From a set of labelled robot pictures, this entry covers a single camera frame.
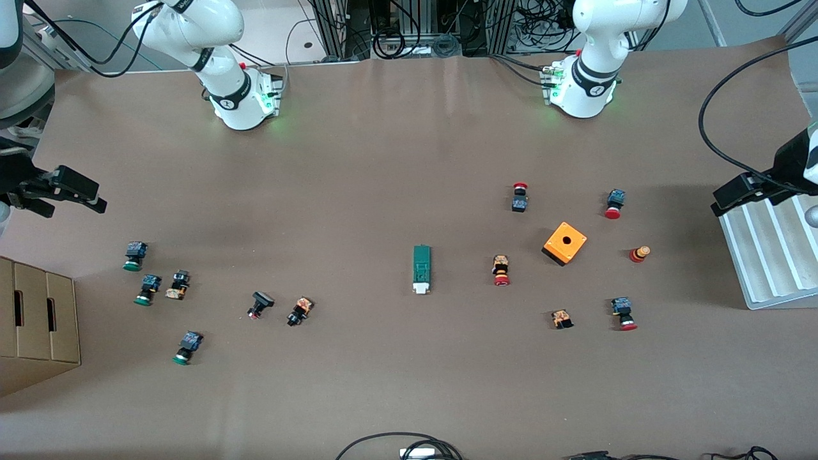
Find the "green load switch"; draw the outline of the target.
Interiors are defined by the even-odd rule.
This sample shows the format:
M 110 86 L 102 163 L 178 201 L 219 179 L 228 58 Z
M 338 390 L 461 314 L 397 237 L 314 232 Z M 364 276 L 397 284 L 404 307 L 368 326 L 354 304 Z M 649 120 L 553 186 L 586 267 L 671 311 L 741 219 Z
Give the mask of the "green load switch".
M 418 295 L 426 295 L 431 291 L 431 247 L 429 245 L 415 245 L 413 248 L 412 289 Z

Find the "white ribbed tray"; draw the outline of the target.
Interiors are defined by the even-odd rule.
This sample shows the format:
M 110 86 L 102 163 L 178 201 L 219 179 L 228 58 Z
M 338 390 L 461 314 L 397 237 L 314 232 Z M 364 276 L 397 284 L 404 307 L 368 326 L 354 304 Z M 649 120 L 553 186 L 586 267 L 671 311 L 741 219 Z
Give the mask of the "white ribbed tray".
M 818 309 L 818 228 L 803 218 L 818 196 L 751 202 L 718 218 L 749 311 Z

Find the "grey chair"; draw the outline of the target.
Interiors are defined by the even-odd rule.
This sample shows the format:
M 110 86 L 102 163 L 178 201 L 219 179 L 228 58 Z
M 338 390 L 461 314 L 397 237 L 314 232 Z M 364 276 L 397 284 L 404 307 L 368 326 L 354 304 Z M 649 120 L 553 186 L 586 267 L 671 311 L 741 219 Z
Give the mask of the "grey chair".
M 55 73 L 27 54 L 0 69 L 0 129 L 12 127 L 52 103 Z

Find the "green mushroom button blue block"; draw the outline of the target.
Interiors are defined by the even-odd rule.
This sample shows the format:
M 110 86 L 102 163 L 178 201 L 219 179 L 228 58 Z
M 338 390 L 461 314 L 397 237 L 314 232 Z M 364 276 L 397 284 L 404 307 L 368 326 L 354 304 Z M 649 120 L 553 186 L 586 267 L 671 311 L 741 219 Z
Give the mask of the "green mushroom button blue block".
M 173 356 L 173 361 L 179 365 L 187 365 L 193 354 L 201 346 L 204 335 L 199 332 L 188 331 L 180 341 L 179 350 Z
M 140 272 L 148 248 L 149 245 L 143 241 L 129 242 L 125 253 L 126 261 L 125 264 L 123 264 L 123 269 L 134 273 Z
M 154 295 L 160 290 L 162 277 L 153 274 L 147 274 L 141 281 L 140 292 L 134 299 L 136 305 L 151 306 L 154 300 Z

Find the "brown cardboard box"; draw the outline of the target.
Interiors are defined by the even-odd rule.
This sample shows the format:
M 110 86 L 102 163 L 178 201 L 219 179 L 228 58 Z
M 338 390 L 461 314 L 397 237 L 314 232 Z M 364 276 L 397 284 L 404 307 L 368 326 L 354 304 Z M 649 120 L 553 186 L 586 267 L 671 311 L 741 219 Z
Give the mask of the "brown cardboard box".
M 80 364 L 73 279 L 0 257 L 0 398 Z

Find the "aluminium profile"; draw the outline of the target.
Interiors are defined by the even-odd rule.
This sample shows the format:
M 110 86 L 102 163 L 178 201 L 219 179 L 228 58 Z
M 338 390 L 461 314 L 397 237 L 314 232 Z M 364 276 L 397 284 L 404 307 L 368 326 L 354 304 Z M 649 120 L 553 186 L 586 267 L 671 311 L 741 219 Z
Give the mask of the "aluminium profile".
M 818 21 L 818 0 L 806 0 L 779 34 L 785 38 L 786 43 L 794 43 L 815 21 Z
M 50 69 L 90 71 L 58 32 L 29 6 L 22 7 L 22 50 Z

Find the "grey metal strip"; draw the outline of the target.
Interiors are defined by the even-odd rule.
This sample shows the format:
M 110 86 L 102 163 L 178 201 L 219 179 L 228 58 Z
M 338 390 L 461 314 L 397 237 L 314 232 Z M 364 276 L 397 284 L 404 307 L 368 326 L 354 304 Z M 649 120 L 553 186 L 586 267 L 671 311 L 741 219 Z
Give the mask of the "grey metal strip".
M 699 9 L 701 9 L 705 24 L 712 36 L 715 46 L 726 47 L 727 39 L 725 39 L 721 26 L 718 23 L 710 0 L 696 0 L 696 3 L 698 3 Z

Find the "black square button red base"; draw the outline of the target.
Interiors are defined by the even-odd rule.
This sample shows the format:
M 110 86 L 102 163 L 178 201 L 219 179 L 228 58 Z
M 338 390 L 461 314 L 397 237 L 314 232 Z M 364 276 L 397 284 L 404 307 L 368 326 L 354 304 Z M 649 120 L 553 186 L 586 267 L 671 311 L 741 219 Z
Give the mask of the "black square button red base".
M 262 291 L 255 291 L 253 293 L 253 300 L 253 306 L 247 311 L 247 315 L 250 318 L 262 317 L 262 313 L 265 309 L 275 305 L 275 300 Z

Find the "orange button enclosure box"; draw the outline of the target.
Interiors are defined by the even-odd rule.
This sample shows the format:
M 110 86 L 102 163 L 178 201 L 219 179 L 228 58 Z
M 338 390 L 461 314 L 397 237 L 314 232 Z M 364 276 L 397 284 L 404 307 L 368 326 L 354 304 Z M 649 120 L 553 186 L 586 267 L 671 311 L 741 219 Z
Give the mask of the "orange button enclosure box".
M 567 222 L 561 222 L 541 247 L 555 264 L 564 266 L 570 264 L 587 242 L 587 236 L 579 232 Z

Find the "black selector switch orange block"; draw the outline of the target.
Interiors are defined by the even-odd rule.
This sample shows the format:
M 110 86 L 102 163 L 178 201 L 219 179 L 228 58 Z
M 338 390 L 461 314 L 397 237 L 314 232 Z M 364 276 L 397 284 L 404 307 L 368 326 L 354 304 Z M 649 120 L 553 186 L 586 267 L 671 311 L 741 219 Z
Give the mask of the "black selector switch orange block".
M 296 301 L 294 309 L 289 313 L 287 318 L 288 326 L 297 326 L 303 323 L 309 317 L 314 303 L 307 297 L 301 297 Z

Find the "aluminium frame rack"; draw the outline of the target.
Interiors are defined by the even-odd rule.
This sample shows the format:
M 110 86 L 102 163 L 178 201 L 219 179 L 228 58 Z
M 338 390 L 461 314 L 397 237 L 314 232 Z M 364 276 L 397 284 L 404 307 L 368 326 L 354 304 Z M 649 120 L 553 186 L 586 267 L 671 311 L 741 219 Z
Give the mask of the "aluminium frame rack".
M 526 56 L 580 44 L 575 0 L 298 0 L 327 61 Z

